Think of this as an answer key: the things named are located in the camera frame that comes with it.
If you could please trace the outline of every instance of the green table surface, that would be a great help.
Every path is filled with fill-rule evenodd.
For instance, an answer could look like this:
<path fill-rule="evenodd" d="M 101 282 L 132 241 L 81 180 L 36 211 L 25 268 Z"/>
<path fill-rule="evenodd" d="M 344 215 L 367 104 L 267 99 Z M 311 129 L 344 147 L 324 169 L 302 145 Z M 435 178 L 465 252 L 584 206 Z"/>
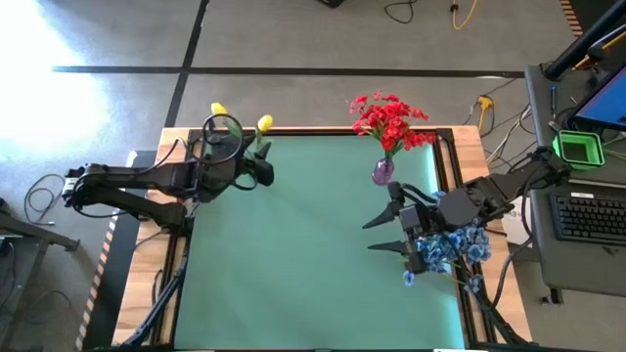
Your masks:
<path fill-rule="evenodd" d="M 361 226 L 389 201 L 372 182 L 369 137 L 273 137 L 276 180 L 230 188 L 197 209 L 175 347 L 463 348 L 454 282 L 416 277 L 368 245 L 403 240 L 398 222 Z M 437 190 L 431 146 L 394 158 L 394 180 Z"/>

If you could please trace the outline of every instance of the gray floor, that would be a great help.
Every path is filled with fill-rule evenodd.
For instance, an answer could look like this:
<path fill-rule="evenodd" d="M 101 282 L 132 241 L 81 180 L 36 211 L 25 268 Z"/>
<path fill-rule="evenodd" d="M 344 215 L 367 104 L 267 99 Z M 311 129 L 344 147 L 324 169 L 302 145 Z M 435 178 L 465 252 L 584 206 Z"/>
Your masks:
<path fill-rule="evenodd" d="M 452 29 L 449 3 L 421 0 L 411 24 L 390 20 L 392 1 L 346 0 L 331 11 L 313 0 L 211 0 L 194 66 L 366 67 L 522 70 L 552 60 L 574 38 L 556 0 L 481 0 L 471 22 Z M 470 1 L 460 1 L 466 13 Z M 22 198 L 41 175 L 84 162 L 123 164 L 132 150 L 154 149 L 177 74 L 51 73 L 63 66 L 180 66 L 200 0 L 13 1 L 0 4 L 7 69 L 0 115 L 0 195 L 22 216 Z M 407 10 L 393 10 L 406 16 Z M 430 114 L 428 124 L 459 124 L 498 78 L 400 78 L 196 75 L 189 77 L 176 126 L 199 126 L 210 103 L 224 104 L 243 125 L 272 113 L 278 125 L 345 125 L 348 102 L 381 89 Z M 527 104 L 522 79 L 493 93 L 496 120 Z M 477 116 L 471 121 L 477 122 Z M 510 124 L 483 140 L 495 148 Z M 534 141 L 514 132 L 505 158 Z M 105 207 L 93 213 L 110 211 Z M 67 351 L 74 342 L 108 221 L 58 205 L 56 231 L 82 240 L 68 254 L 52 248 L 38 278 L 59 289 L 45 326 L 24 326 L 23 343 Z M 563 307 L 540 307 L 547 292 L 536 264 L 515 264 L 533 336 L 553 346 L 619 350 L 624 299 L 566 292 Z"/>

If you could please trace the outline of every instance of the keyboard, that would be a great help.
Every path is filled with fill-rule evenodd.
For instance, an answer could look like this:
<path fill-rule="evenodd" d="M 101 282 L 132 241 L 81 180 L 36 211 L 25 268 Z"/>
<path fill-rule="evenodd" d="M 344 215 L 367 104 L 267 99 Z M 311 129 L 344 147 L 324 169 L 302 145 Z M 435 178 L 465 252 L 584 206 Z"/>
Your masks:
<path fill-rule="evenodd" d="M 626 245 L 626 199 L 550 195 L 557 239 Z"/>

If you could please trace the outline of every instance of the yellow tulip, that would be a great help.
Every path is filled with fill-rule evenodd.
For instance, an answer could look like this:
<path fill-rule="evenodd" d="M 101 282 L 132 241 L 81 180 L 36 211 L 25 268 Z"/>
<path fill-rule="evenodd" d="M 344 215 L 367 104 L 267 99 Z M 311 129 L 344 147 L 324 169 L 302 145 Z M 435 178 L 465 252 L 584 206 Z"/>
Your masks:
<path fill-rule="evenodd" d="M 261 132 L 267 132 L 272 128 L 272 124 L 274 123 L 274 118 L 270 114 L 265 114 L 261 119 L 258 120 L 256 127 Z"/>
<path fill-rule="evenodd" d="M 218 114 L 218 113 L 228 113 L 228 112 L 226 112 L 226 108 L 224 108 L 224 106 L 222 106 L 221 104 L 213 103 L 211 104 L 211 113 Z"/>

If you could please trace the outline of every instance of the glass vase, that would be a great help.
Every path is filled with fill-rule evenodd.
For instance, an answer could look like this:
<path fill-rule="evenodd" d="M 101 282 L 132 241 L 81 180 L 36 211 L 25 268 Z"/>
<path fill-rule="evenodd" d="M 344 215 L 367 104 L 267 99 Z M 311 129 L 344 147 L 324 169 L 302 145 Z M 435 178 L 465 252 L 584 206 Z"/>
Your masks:
<path fill-rule="evenodd" d="M 372 172 L 372 180 L 379 186 L 385 186 L 391 181 L 393 170 L 393 160 L 384 157 L 376 163 L 374 172 Z"/>

